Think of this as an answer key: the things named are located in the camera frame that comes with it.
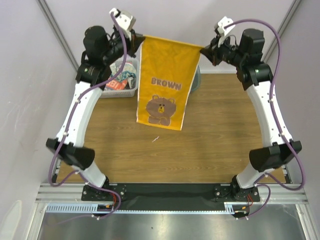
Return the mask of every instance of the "yellow towel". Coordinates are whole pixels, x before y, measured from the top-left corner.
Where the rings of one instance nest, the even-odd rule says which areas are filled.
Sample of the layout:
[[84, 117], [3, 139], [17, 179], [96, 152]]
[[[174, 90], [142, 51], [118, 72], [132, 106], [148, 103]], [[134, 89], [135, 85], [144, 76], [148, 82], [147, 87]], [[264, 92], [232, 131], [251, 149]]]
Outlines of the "yellow towel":
[[146, 36], [141, 47], [137, 122], [181, 130], [201, 46]]

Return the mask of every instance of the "bear print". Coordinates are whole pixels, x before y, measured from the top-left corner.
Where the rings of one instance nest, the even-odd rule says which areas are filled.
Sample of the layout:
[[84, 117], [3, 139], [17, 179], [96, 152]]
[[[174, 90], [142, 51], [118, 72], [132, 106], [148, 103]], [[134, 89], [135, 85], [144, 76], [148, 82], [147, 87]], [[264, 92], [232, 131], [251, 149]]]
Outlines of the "bear print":
[[149, 123], [169, 126], [170, 118], [175, 114], [177, 106], [175, 100], [170, 98], [153, 95], [152, 99], [146, 105], [146, 111], [149, 113]]

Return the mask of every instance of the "white basket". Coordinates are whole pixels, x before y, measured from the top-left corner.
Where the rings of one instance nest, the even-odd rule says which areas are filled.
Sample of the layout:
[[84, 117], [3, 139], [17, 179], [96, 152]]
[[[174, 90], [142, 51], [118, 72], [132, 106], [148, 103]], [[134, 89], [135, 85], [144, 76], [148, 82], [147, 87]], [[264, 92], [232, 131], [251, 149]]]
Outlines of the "white basket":
[[[117, 61], [115, 61], [116, 66], [120, 66], [122, 64], [123, 58], [119, 58]], [[135, 78], [135, 86], [132, 89], [125, 89], [125, 90], [104, 90], [100, 96], [100, 98], [131, 98], [135, 95], [136, 90], [139, 86], [139, 74], [140, 74], [140, 68], [139, 68], [139, 60], [136, 58], [132, 58], [127, 56], [126, 63], [131, 63], [134, 68], [136, 69], [136, 78]]]

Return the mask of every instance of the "wooden table surface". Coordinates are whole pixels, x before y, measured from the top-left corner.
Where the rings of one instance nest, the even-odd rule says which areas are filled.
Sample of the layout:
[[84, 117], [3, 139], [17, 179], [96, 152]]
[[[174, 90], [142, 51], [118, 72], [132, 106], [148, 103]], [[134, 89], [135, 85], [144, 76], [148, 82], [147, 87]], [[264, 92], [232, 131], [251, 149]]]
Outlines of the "wooden table surface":
[[[111, 182], [229, 183], [248, 164], [249, 151], [262, 147], [254, 107], [235, 74], [202, 75], [182, 131], [136, 123], [136, 111], [136, 96], [102, 98], [88, 124], [84, 145]], [[62, 163], [57, 182], [71, 170]], [[273, 173], [285, 181], [282, 169]], [[82, 180], [73, 175], [68, 182]]]

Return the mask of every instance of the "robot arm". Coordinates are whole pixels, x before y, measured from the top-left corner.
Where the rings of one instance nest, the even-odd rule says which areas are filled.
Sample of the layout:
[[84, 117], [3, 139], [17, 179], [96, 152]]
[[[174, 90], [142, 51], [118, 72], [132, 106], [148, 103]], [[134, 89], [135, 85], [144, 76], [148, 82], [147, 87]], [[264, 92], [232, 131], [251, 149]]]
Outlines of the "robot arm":
[[[136, 51], [145, 39], [132, 28], [136, 19], [130, 13], [116, 8], [113, 8], [110, 14], [113, 14], [124, 33], [127, 54], [135, 57]], [[79, 171], [92, 185], [108, 189], [109, 179], [97, 167], [95, 151], [84, 147], [89, 119], [105, 86], [89, 89], [110, 77], [110, 65], [123, 56], [124, 45], [116, 27], [112, 36], [108, 38], [108, 34], [101, 26], [88, 28], [85, 31], [83, 44], [85, 51], [82, 53], [81, 65], [77, 70], [75, 78], [77, 82], [69, 111], [55, 139], [48, 138], [46, 146], [55, 153], [63, 141], [57, 157]], [[79, 96], [85, 91], [87, 93], [79, 101]]]
[[[282, 136], [285, 136], [297, 153], [301, 151], [302, 145], [300, 141], [294, 141], [289, 133], [274, 89], [270, 96], [273, 74], [269, 65], [261, 61], [265, 43], [263, 32], [252, 28], [246, 29], [242, 33], [239, 45], [237, 43], [232, 45], [228, 36], [232, 27], [225, 29], [225, 26], [231, 23], [233, 21], [230, 18], [224, 17], [215, 27], [217, 36], [200, 52], [214, 66], [224, 61], [236, 67], [237, 78], [251, 99], [261, 129], [263, 148], [251, 150], [250, 163], [243, 172], [232, 179], [232, 193], [235, 195], [252, 188], [256, 180], [265, 173], [272, 172], [291, 161], [294, 156]], [[281, 126], [280, 134], [272, 114], [270, 99]]]

